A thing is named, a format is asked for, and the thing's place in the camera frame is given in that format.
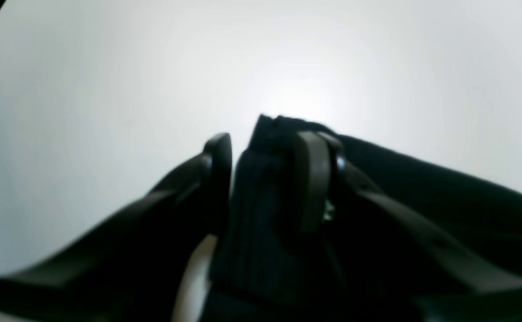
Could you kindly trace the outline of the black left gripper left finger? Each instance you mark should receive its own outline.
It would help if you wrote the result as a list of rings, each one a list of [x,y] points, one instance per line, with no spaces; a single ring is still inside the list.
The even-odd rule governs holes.
[[[169,321],[195,248],[227,226],[231,138],[44,261],[0,277],[0,312],[38,322]]]

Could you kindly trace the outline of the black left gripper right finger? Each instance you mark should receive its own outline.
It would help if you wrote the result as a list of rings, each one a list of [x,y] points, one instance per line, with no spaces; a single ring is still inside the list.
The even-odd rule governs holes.
[[[300,235],[335,322],[522,322],[522,275],[385,194],[319,131],[294,141]]]

